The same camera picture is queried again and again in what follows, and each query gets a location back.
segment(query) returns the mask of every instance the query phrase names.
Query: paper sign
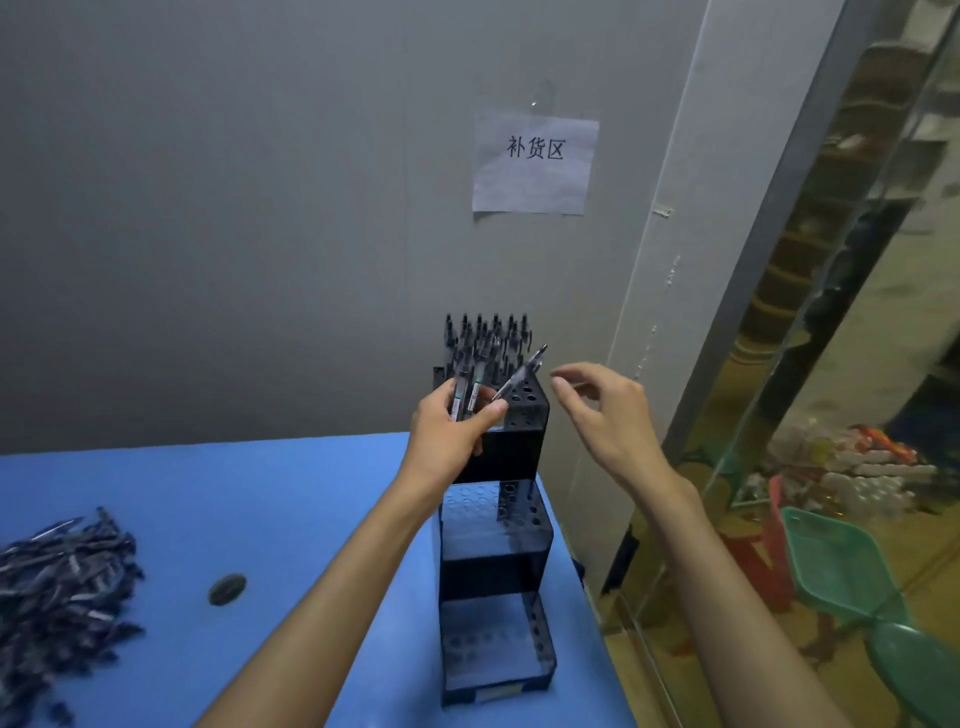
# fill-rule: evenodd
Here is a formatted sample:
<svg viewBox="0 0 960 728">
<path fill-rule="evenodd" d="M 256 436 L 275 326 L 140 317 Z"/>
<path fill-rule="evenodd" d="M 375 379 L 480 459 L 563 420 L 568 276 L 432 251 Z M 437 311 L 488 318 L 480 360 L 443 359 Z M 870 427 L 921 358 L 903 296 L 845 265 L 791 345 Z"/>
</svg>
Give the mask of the paper sign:
<svg viewBox="0 0 960 728">
<path fill-rule="evenodd" d="M 473 211 L 584 214 L 599 131 L 586 119 L 478 112 Z"/>
</svg>

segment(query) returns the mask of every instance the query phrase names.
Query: green stool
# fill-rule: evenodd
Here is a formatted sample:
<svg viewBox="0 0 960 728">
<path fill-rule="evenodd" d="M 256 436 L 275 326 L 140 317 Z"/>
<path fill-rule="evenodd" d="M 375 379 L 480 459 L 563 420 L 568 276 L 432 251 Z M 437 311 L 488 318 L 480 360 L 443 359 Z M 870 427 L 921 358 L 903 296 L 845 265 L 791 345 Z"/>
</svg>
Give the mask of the green stool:
<svg viewBox="0 0 960 728">
<path fill-rule="evenodd" d="M 927 728 L 960 726 L 960 657 L 940 640 L 905 624 L 878 622 L 869 631 L 867 655 L 900 702 L 900 728 L 911 724 L 911 716 Z"/>
</svg>

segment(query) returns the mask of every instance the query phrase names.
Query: green plastic basket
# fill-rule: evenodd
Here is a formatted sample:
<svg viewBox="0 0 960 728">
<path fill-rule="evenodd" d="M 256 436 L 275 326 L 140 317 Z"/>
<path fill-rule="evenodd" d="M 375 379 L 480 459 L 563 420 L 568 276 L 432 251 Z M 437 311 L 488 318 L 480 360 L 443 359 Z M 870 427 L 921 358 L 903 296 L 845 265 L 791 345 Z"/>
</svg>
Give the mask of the green plastic basket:
<svg viewBox="0 0 960 728">
<path fill-rule="evenodd" d="M 837 519 L 782 508 L 797 599 L 841 621 L 883 619 L 912 625 L 874 537 Z"/>
</svg>

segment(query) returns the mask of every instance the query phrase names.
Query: gray wall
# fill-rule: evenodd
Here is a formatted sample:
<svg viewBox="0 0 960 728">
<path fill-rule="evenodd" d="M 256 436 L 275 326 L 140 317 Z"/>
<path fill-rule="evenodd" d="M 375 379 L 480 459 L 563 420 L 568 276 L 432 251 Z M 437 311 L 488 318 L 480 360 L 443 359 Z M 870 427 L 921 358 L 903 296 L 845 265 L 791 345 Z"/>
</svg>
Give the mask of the gray wall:
<svg viewBox="0 0 960 728">
<path fill-rule="evenodd" d="M 405 429 L 447 311 L 606 359 L 705 5 L 0 5 L 0 450 Z M 474 220 L 474 110 L 550 85 L 586 216 Z"/>
</svg>

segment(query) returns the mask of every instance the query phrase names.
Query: black pen organizer rack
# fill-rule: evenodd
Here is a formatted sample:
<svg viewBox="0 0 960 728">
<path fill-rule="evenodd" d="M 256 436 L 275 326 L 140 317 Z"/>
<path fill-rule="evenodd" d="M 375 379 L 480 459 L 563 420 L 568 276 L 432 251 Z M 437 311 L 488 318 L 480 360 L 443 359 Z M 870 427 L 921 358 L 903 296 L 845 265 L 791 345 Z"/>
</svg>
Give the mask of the black pen organizer rack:
<svg viewBox="0 0 960 728">
<path fill-rule="evenodd" d="M 484 379 L 494 390 L 516 370 L 496 369 Z M 436 367 L 435 387 L 448 374 L 449 366 Z M 536 480 L 550 405 L 534 374 L 503 399 L 502 426 L 483 435 L 482 454 L 440 507 L 445 706 L 546 690 L 557 668 L 539 595 L 553 544 Z"/>
</svg>

